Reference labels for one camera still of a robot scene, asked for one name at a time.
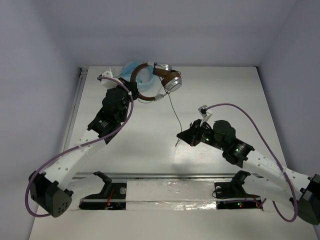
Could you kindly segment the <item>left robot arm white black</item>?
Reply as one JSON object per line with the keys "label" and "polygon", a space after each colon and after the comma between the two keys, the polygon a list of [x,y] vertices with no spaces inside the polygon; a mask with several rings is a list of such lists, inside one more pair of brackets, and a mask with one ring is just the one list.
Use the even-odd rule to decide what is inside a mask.
{"label": "left robot arm white black", "polygon": [[24,195],[26,211],[33,217],[57,218],[72,203],[74,191],[68,188],[77,171],[104,148],[128,123],[139,98],[136,81],[98,76],[97,80],[115,83],[107,89],[102,107],[88,124],[82,137],[67,149],[42,164],[28,178]]}

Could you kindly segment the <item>brown silver headphones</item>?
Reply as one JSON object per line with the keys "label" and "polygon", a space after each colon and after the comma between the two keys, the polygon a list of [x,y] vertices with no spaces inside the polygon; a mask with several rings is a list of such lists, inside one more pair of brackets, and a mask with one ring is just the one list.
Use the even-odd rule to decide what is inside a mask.
{"label": "brown silver headphones", "polygon": [[159,77],[161,85],[165,90],[165,94],[157,94],[152,97],[144,96],[141,93],[138,94],[138,98],[144,101],[158,101],[161,100],[164,96],[169,95],[172,92],[175,92],[182,86],[182,77],[179,71],[176,71],[169,64],[157,63],[157,62],[144,62],[138,65],[132,72],[130,76],[130,82],[135,83],[138,73],[147,67],[152,67],[152,74]]}

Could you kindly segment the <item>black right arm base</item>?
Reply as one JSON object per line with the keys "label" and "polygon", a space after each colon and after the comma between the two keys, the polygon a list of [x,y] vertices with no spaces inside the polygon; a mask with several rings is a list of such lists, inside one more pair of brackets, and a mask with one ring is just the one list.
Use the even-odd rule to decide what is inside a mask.
{"label": "black right arm base", "polygon": [[212,197],[217,201],[218,210],[238,210],[238,209],[263,209],[266,199],[258,195],[245,192],[243,185],[245,179],[251,174],[240,170],[229,182],[217,182],[214,184]]}

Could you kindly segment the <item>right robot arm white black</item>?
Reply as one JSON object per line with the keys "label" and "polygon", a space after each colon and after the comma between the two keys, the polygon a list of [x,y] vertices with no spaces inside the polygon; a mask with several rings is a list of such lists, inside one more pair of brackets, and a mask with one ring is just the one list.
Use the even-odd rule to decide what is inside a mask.
{"label": "right robot arm white black", "polygon": [[311,225],[320,223],[320,176],[313,177],[278,164],[236,138],[236,130],[228,121],[218,120],[209,127],[201,119],[176,135],[195,147],[200,143],[222,151],[222,157],[240,168],[230,182],[215,184],[213,195],[220,200],[264,197],[297,212]]}

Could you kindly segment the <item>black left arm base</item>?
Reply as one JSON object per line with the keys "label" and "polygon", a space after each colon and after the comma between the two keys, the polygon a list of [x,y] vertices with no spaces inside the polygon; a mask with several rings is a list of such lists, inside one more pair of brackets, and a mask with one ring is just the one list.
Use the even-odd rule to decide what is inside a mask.
{"label": "black left arm base", "polygon": [[81,210],[126,210],[127,182],[113,182],[106,174],[96,171],[95,177],[102,180],[98,193],[83,197],[79,202]]}

